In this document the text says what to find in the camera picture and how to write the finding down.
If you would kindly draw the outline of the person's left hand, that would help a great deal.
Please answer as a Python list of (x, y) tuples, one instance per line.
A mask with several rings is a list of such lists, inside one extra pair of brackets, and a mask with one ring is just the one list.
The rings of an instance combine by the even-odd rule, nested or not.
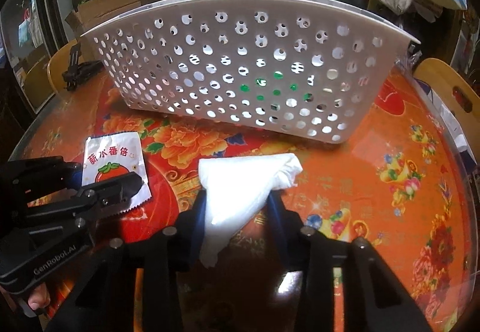
[(37, 286), (28, 298), (28, 305), (32, 311), (43, 309), (50, 304), (50, 295), (45, 283)]

